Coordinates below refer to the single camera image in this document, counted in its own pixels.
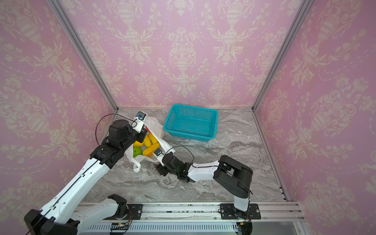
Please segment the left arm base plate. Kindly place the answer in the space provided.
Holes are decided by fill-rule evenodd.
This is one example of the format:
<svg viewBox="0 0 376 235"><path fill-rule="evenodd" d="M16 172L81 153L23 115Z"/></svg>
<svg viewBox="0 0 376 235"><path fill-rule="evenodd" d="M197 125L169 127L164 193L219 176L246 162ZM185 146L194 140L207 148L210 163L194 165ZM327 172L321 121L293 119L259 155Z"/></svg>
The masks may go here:
<svg viewBox="0 0 376 235"><path fill-rule="evenodd" d="M143 210L143 204L128 204L128 210L123 217L114 215L112 217L105 218L104 220L140 220Z"/></svg>

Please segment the white plastic bag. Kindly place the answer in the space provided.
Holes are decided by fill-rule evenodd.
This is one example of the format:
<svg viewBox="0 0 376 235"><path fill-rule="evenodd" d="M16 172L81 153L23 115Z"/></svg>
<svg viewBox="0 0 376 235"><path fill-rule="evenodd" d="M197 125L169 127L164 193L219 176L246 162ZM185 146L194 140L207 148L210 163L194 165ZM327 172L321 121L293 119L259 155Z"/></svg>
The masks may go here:
<svg viewBox="0 0 376 235"><path fill-rule="evenodd" d="M172 148L164 139L163 126L154 117L147 116L144 125L146 128L146 137L143 142L136 141L126 151L124 156L133 164L133 171L141 170L141 162L147 160L153 163L161 163L162 156L157 157L154 151L158 148L163 152Z"/></svg>

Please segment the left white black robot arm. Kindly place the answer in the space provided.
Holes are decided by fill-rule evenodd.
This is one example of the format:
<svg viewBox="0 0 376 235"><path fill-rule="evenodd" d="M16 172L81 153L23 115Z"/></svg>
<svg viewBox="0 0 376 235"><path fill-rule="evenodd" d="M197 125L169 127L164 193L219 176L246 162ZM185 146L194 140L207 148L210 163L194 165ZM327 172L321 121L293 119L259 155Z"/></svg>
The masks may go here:
<svg viewBox="0 0 376 235"><path fill-rule="evenodd" d="M108 136L90 154L85 165L72 180L41 209L30 210L24 221L30 235L78 235L97 222L131 215L127 200L117 194L83 211L76 207L91 188L124 156L136 141L147 134L144 118L128 121L119 119L110 127Z"/></svg>

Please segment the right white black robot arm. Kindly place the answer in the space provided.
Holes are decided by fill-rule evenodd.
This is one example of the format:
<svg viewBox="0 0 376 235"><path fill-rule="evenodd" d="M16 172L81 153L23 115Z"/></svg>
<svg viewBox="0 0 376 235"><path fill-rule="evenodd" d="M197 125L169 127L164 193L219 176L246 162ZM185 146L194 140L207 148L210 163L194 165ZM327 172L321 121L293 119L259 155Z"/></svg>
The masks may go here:
<svg viewBox="0 0 376 235"><path fill-rule="evenodd" d="M207 164L182 162L172 152L156 152L155 155L160 162L157 170L162 176L173 174L185 183L214 180L234 196L234 216L250 219L248 207L253 177L250 167L227 155L222 155L219 160Z"/></svg>

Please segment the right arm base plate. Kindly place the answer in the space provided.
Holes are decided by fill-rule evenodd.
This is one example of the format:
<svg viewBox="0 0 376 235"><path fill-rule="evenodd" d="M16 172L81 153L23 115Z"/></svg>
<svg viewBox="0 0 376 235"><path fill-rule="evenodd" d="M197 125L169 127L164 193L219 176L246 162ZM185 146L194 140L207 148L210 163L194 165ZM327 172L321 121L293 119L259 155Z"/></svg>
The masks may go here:
<svg viewBox="0 0 376 235"><path fill-rule="evenodd" d="M261 219L258 204L249 204L246 211L236 209L233 204L220 204L218 212L223 220L243 219L243 220L259 220Z"/></svg>

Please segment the green apple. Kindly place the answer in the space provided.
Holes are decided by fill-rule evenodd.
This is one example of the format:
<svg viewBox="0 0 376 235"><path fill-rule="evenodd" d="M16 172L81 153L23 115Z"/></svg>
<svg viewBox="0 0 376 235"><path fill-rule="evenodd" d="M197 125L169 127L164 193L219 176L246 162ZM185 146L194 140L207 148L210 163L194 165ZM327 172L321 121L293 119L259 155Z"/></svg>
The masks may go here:
<svg viewBox="0 0 376 235"><path fill-rule="evenodd" d="M133 147L133 157L136 158L143 154L143 150L140 147Z"/></svg>

